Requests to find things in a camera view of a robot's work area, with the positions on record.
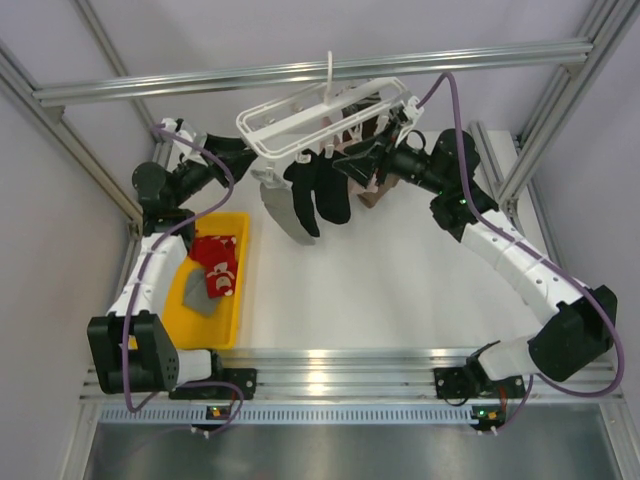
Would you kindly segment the white plastic clip hanger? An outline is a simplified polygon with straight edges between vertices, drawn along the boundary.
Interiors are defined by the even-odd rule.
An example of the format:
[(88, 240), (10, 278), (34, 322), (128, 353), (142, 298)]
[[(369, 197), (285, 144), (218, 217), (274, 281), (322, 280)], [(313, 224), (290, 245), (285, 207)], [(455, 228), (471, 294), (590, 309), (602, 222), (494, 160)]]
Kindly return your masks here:
[(302, 151), (312, 147), (332, 152), (344, 133), (361, 140), (367, 120), (376, 118), (375, 131), (380, 132), (399, 98), (413, 95), (396, 77), (336, 90), (336, 72), (333, 53), (328, 52), (324, 82), (239, 113), (236, 127), (245, 143), (271, 162), (291, 155), (303, 160)]

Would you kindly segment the black sock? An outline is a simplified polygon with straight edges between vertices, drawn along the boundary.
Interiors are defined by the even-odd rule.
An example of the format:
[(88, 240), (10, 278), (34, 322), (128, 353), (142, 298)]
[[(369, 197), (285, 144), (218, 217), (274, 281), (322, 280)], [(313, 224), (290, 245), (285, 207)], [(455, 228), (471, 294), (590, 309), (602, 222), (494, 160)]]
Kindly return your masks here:
[(284, 179), (291, 183), (295, 213), (312, 238), (320, 237), (312, 200), (317, 169), (317, 161), (312, 160), (305, 164), (293, 162), (284, 171)]
[(313, 187), (320, 217), (336, 225), (346, 224), (351, 219), (348, 177), (333, 167), (342, 158), (344, 155), (338, 152), (331, 159), (320, 156)]

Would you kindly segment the grey sock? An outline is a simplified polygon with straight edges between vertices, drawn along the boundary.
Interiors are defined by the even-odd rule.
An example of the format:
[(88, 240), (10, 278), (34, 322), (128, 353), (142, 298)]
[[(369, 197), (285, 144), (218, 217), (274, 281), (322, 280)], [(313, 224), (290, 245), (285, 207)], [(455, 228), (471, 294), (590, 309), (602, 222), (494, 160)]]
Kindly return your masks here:
[(315, 244), (295, 212), (293, 192), (285, 183), (261, 182), (260, 197), (269, 216), (289, 238), (302, 246)]
[(208, 295), (205, 271), (191, 271), (186, 279), (182, 305), (199, 315), (209, 317), (214, 314), (219, 303), (219, 298), (211, 298)]

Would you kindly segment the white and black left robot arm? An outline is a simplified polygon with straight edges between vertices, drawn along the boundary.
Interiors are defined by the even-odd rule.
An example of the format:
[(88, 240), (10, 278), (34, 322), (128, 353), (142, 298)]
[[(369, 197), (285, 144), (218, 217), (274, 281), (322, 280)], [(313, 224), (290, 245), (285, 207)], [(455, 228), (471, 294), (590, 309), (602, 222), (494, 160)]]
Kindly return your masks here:
[(187, 158), (173, 171), (144, 162), (132, 174), (143, 208), (141, 250), (116, 302), (106, 315), (89, 322), (97, 378), (106, 394), (240, 397), (242, 389), (226, 381), (218, 354), (211, 349), (177, 349), (161, 315), (178, 268), (196, 239), (199, 217), (183, 203), (212, 180), (232, 189), (257, 155), (239, 138), (208, 134), (197, 143), (177, 133), (169, 137), (201, 159)]

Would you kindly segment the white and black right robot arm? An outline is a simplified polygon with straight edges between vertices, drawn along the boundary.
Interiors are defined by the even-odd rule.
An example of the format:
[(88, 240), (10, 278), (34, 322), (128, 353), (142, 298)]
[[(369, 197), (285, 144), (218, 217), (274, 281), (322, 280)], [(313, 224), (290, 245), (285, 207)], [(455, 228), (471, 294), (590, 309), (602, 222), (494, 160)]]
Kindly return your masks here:
[(490, 396), (503, 380), (538, 375), (557, 390), (609, 350), (624, 355), (615, 329), (617, 297), (591, 289), (540, 253), (474, 181), (480, 163), (465, 131), (440, 133), (430, 152), (399, 141), (398, 128), (346, 147), (333, 167), (361, 186), (387, 176), (433, 193), (441, 230), (482, 258), (523, 299), (540, 324), (535, 334), (491, 342), (469, 356), (463, 372), (471, 395)]

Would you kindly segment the pink sock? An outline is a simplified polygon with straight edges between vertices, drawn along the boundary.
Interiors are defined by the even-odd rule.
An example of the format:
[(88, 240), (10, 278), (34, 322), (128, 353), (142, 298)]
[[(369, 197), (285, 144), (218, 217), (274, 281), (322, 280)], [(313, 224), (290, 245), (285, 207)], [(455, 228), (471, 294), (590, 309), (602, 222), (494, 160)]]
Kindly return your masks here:
[[(336, 147), (336, 149), (335, 149), (335, 151), (334, 151), (334, 154), (333, 154), (333, 157), (332, 157), (332, 160), (331, 160), (331, 168), (332, 168), (335, 172), (340, 173), (340, 172), (336, 171), (336, 170), (332, 167), (333, 162), (334, 162), (335, 160), (340, 159), (340, 158), (344, 158), (344, 156), (342, 155), (343, 150), (344, 150), (346, 147), (348, 147), (348, 146), (350, 146), (350, 145), (353, 145), (353, 144), (356, 144), (356, 143), (354, 143), (353, 141), (348, 141), (348, 142), (343, 142), (343, 143), (339, 144), (339, 145)], [(343, 176), (345, 176), (345, 177), (346, 177), (348, 180), (350, 180), (352, 183), (354, 183), (354, 184), (356, 185), (356, 187), (357, 187), (359, 190), (361, 190), (361, 191), (367, 191), (367, 190), (369, 190), (369, 189), (371, 189), (371, 188), (372, 188), (372, 185), (376, 185), (376, 184), (375, 184), (375, 180), (374, 180), (374, 176), (373, 176), (373, 178), (372, 178), (372, 180), (371, 180), (371, 182), (369, 183), (369, 185), (368, 185), (368, 186), (360, 186), (360, 185), (358, 185), (356, 182), (354, 182), (352, 179), (350, 179), (349, 177), (347, 177), (346, 175), (344, 175), (344, 174), (342, 174), (342, 175), (343, 175)]]

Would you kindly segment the maroon striped brown sock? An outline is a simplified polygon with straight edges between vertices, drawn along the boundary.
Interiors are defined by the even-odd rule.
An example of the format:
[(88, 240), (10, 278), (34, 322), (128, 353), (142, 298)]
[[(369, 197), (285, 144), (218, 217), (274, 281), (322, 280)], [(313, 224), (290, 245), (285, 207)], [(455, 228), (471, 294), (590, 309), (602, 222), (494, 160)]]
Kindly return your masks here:
[(396, 187), (399, 181), (400, 178), (397, 175), (389, 174), (383, 184), (376, 185), (375, 190), (358, 193), (357, 198), (366, 208), (372, 209), (391, 189)]

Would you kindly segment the red santa sock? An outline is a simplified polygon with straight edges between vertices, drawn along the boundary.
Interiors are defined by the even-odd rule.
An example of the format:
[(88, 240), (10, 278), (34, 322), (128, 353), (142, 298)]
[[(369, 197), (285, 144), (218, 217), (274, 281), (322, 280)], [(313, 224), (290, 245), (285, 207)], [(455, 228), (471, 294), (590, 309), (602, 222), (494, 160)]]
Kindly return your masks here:
[(231, 267), (237, 264), (236, 244), (236, 237), (232, 235), (196, 237), (189, 258), (206, 270)]
[(210, 298), (231, 296), (235, 291), (235, 272), (227, 263), (220, 263), (205, 272), (205, 285)]

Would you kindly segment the yellow plastic tray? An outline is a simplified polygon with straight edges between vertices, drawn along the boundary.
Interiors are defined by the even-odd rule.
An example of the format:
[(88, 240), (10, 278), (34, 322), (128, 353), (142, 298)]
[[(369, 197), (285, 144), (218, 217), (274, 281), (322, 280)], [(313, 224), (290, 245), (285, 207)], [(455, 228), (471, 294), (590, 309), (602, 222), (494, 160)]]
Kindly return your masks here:
[(176, 348), (228, 350), (235, 345), (242, 309), (249, 230), (250, 217), (244, 212), (211, 213), (195, 222), (196, 237), (236, 237), (237, 264), (230, 267), (235, 272), (236, 285), (231, 296), (218, 297), (220, 303), (214, 314), (209, 317), (184, 307), (182, 299), (188, 274), (195, 269), (207, 271), (198, 262), (191, 260), (189, 253), (187, 254), (174, 276), (161, 315), (162, 323)]

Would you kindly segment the aluminium top crossbar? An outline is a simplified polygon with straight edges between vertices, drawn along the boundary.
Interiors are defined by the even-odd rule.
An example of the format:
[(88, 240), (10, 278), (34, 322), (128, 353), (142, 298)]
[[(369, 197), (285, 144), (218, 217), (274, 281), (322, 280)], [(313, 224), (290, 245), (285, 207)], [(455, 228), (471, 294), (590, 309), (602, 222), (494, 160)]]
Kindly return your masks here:
[(33, 97), (46, 107), (317, 83), (538, 65), (583, 64), (594, 48), (586, 38), (503, 46), (334, 59), (202, 72), (125, 76), (45, 85)]

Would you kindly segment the aluminium left frame post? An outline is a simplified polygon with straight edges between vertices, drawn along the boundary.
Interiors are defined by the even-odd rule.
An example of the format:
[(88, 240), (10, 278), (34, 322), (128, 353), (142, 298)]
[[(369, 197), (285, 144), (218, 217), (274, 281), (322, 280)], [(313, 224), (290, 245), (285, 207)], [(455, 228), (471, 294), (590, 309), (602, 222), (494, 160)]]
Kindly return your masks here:
[(26, 115), (26, 119), (61, 153), (91, 178), (126, 218), (129, 236), (142, 236), (143, 214), (139, 204), (125, 191), (97, 153), (67, 119), (65, 107), (44, 107), (34, 96), (39, 84), (20, 63), (9, 47), (1, 42), (1, 93)]

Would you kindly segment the aluminium frame post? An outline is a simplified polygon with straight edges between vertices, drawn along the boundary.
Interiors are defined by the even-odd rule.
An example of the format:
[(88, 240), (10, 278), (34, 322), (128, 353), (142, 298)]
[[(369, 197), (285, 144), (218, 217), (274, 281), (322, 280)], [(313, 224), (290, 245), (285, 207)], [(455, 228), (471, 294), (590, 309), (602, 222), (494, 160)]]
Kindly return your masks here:
[(596, 1), (579, 26), (578, 35), (591, 46), (580, 63), (565, 63), (540, 97), (542, 105), (520, 135), (520, 150), (496, 195), (507, 212), (516, 210), (542, 160), (577, 112), (616, 49), (639, 17), (637, 1)]
[(129, 236), (142, 236), (143, 214), (139, 204), (125, 191), (97, 153), (67, 119), (65, 107), (44, 107), (34, 96), (39, 84), (20, 63), (9, 47), (1, 42), (1, 93), (26, 115), (26, 119), (61, 153), (91, 178), (126, 218)]

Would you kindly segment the aluminium right frame post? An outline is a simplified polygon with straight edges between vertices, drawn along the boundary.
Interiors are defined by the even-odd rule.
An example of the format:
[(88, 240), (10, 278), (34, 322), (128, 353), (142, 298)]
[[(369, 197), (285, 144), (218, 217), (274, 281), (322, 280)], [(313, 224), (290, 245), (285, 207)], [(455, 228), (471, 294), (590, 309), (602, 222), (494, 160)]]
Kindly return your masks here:
[(577, 112), (616, 49), (639, 17), (637, 1), (596, 1), (579, 26), (578, 35), (591, 46), (580, 63), (565, 63), (540, 97), (542, 105), (520, 135), (520, 150), (496, 195), (507, 212), (516, 210), (542, 160)]

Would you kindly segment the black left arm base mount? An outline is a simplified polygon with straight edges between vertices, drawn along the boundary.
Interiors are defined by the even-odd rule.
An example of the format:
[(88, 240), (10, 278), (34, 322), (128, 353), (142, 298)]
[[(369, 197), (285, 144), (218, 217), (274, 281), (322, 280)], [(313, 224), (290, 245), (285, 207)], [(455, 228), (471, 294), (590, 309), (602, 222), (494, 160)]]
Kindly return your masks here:
[[(224, 382), (238, 387), (245, 400), (254, 397), (257, 387), (258, 371), (254, 368), (223, 368), (199, 383)], [(238, 394), (229, 387), (198, 386), (177, 388), (169, 393), (171, 400), (231, 400), (238, 399)]]

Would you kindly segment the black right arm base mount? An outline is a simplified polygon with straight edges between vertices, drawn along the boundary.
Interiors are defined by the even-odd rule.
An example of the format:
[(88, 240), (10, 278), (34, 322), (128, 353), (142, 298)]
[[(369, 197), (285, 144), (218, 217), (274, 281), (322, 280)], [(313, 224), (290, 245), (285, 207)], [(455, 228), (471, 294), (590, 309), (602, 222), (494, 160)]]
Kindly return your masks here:
[(482, 386), (470, 380), (463, 367), (440, 367), (433, 370), (436, 397), (451, 405), (463, 400), (513, 400), (525, 394), (525, 381), (521, 376), (512, 376), (491, 381)]

